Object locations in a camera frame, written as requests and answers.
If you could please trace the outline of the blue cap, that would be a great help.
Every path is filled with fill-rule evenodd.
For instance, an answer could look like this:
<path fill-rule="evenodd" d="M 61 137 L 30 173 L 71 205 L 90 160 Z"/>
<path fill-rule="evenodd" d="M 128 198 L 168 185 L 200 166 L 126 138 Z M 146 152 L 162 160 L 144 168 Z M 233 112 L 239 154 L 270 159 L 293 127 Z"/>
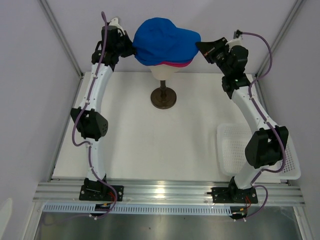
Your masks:
<path fill-rule="evenodd" d="M 186 62 L 188 60 L 191 60 L 191 59 L 188 59 L 188 60 L 162 60 L 162 59 L 156 59 L 156 58 L 143 58 L 142 56 L 136 54 L 135 55 L 135 58 L 144 66 L 159 66 L 159 65 L 164 65 L 164 64 L 161 64 L 161 62 L 163 61 L 168 61 L 168 62 L 178 62 L 178 63 L 183 63 L 183 62 Z"/>
<path fill-rule="evenodd" d="M 198 32 L 177 27 L 170 19 L 154 17 L 145 20 L 137 29 L 133 46 L 143 58 L 165 61 L 190 60 L 198 54 Z"/>

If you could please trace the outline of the cream mannequin head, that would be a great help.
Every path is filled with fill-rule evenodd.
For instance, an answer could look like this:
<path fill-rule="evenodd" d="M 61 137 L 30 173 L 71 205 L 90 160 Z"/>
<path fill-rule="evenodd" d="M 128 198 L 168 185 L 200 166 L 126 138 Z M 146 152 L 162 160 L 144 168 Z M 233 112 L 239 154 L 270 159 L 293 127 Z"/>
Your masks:
<path fill-rule="evenodd" d="M 160 86 L 154 89 L 150 95 L 151 103 L 161 110 L 173 107 L 177 101 L 177 94 L 172 88 L 167 87 L 166 81 L 178 72 L 179 68 L 166 64 L 153 65 L 148 68 L 153 77 L 160 82 Z"/>

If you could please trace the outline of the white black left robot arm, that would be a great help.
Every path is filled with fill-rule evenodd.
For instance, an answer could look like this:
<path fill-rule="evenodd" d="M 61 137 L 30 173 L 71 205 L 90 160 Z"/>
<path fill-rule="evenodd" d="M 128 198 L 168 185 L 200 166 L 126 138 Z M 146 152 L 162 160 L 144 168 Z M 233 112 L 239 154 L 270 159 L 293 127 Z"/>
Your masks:
<path fill-rule="evenodd" d="M 91 56 L 91 74 L 84 98 L 79 107 L 73 107 L 72 143 L 76 147 L 84 145 L 87 152 L 88 171 L 81 187 L 80 198 L 103 200 L 114 187 L 106 181 L 103 160 L 103 137 L 109 123 L 101 114 L 102 100 L 107 84 L 120 58 L 135 54 L 127 32 L 118 24 L 109 24 L 101 29 L 101 41 Z"/>

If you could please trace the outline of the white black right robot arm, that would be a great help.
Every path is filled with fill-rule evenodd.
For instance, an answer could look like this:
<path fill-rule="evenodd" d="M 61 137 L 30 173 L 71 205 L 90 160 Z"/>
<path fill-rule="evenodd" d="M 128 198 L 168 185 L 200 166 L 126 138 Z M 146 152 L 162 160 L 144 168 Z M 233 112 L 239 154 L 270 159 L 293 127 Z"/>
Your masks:
<path fill-rule="evenodd" d="M 213 187 L 209 194 L 214 203 L 258 203 L 255 181 L 263 172 L 279 173 L 286 165 L 286 145 L 289 131 L 279 126 L 255 100 L 252 87 L 245 74 L 249 51 L 235 38 L 224 37 L 211 42 L 196 42 L 196 47 L 210 64 L 223 73 L 222 88 L 236 104 L 252 133 L 245 147 L 246 163 L 233 176 L 227 187 Z"/>

